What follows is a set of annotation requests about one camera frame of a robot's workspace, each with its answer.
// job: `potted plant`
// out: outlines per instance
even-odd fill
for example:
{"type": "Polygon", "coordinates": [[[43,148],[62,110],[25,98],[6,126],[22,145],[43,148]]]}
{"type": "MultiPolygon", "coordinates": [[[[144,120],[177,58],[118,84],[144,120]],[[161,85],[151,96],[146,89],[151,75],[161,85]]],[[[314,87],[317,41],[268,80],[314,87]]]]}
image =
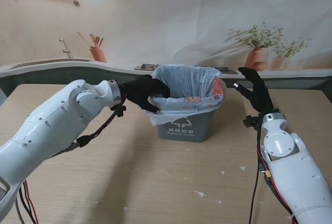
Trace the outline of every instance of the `potted plant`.
{"type": "Polygon", "coordinates": [[[254,25],[250,30],[237,31],[236,40],[238,43],[253,48],[249,52],[244,66],[257,71],[265,70],[268,64],[266,58],[269,54],[269,47],[280,42],[283,36],[282,30],[282,27],[277,28],[277,26],[269,29],[263,22],[260,27],[254,25]]]}
{"type": "Polygon", "coordinates": [[[302,49],[306,48],[310,39],[304,41],[302,40],[302,38],[300,38],[300,40],[301,41],[298,44],[295,41],[292,41],[288,47],[286,47],[286,45],[282,41],[277,42],[274,46],[274,52],[278,56],[273,59],[270,69],[287,69],[291,61],[291,57],[293,57],[296,53],[300,52],[302,49]]]}

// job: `countertop edge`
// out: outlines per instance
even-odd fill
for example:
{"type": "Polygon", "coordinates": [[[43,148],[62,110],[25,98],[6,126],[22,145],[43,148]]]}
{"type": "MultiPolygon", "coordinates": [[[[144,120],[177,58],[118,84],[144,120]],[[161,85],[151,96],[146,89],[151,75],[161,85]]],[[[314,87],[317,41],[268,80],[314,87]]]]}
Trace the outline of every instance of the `countertop edge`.
{"type": "MultiPolygon", "coordinates": [[[[128,68],[128,66],[117,65],[111,63],[103,63],[97,61],[91,62],[83,62],[83,61],[62,61],[62,62],[51,62],[51,63],[43,63],[43,64],[35,64],[30,66],[18,67],[14,69],[9,69],[11,67],[15,67],[16,64],[12,65],[4,65],[0,67],[2,70],[0,72],[0,78],[4,78],[12,75],[20,75],[33,71],[41,71],[46,69],[53,68],[63,68],[63,67],[92,67],[99,68],[106,71],[117,72],[117,73],[125,73],[132,75],[145,75],[152,74],[152,71],[140,71],[134,70],[137,66],[133,66],[132,68],[128,68]]],[[[262,71],[259,72],[260,76],[264,79],[269,78],[311,78],[311,77],[329,77],[332,76],[332,68],[327,69],[304,69],[304,70],[285,70],[285,71],[262,71]]],[[[229,75],[222,74],[222,78],[234,78],[240,79],[244,78],[240,73],[237,75],[229,75]]]]}

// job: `white wall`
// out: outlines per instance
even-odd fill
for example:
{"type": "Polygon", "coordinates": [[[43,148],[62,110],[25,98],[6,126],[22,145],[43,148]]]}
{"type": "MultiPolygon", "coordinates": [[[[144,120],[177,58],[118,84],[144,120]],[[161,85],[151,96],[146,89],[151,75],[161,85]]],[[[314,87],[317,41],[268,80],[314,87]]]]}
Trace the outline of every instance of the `white wall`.
{"type": "Polygon", "coordinates": [[[0,0],[0,65],[66,57],[59,38],[74,57],[91,58],[80,31],[104,38],[110,63],[237,67],[248,50],[234,47],[234,31],[263,21],[283,25],[289,41],[312,38],[295,61],[332,54],[332,0],[72,1],[0,0]]]}

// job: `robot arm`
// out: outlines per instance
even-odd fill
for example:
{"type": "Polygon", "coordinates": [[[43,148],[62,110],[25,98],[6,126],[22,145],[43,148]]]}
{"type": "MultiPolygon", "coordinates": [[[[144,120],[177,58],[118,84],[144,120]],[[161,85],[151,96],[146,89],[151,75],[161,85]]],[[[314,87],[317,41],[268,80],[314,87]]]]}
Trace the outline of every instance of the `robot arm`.
{"type": "Polygon", "coordinates": [[[24,180],[46,159],[77,148],[78,136],[104,107],[123,103],[127,96],[156,112],[158,108],[147,101],[153,93],[170,96],[169,88],[149,75],[120,86],[114,80],[97,86],[76,80],[33,110],[14,137],[0,147],[0,222],[24,180]]]}
{"type": "Polygon", "coordinates": [[[235,88],[260,112],[260,117],[250,116],[244,123],[257,129],[261,121],[261,128],[267,131],[264,144],[258,150],[267,167],[262,172],[273,178],[278,194],[299,224],[332,223],[332,196],[323,173],[301,138],[285,131],[288,122],[282,113],[273,109],[258,73],[250,68],[239,68],[239,71],[253,83],[253,91],[237,83],[235,88]]]}
{"type": "Polygon", "coordinates": [[[285,131],[282,113],[266,114],[267,131],[261,153],[275,185],[299,224],[332,223],[332,196],[328,183],[296,133],[285,131]]]}

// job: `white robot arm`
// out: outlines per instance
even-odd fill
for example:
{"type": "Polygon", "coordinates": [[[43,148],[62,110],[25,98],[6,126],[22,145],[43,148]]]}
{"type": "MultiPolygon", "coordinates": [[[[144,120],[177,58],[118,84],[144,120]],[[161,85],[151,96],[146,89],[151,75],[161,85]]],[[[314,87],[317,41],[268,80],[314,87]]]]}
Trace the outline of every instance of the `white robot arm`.
{"type": "Polygon", "coordinates": [[[261,153],[275,185],[299,224],[331,224],[332,196],[326,179],[296,133],[285,131],[282,113],[263,117],[261,153]]]}
{"type": "Polygon", "coordinates": [[[293,213],[292,223],[332,223],[332,196],[323,173],[301,138],[296,133],[285,131],[287,120],[274,109],[259,74],[246,67],[239,68],[239,71],[253,83],[252,91],[238,83],[234,86],[260,112],[259,117],[247,116],[243,122],[246,127],[254,127],[258,131],[258,165],[272,192],[293,213]],[[267,131],[262,146],[261,128],[267,131]]]}
{"type": "Polygon", "coordinates": [[[26,118],[19,131],[0,147],[0,222],[13,206],[24,180],[46,159],[78,146],[75,139],[104,107],[121,101],[116,81],[97,86],[71,82],[26,118]]]}

